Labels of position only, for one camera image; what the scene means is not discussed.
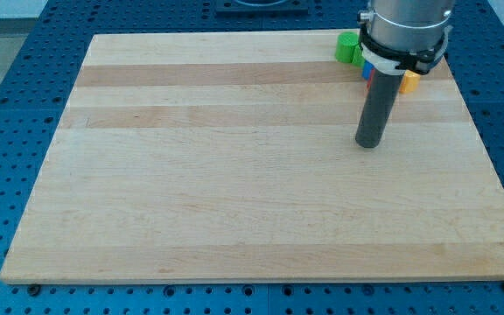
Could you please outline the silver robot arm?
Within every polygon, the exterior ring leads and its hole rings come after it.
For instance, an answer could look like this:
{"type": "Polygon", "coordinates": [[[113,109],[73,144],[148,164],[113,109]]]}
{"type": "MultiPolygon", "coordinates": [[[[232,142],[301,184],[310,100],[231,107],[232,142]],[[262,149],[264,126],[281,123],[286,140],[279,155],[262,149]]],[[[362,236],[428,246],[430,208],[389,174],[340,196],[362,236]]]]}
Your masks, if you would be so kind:
{"type": "Polygon", "coordinates": [[[381,46],[419,52],[443,38],[454,4],[454,0],[369,0],[358,12],[358,22],[381,46]]]}

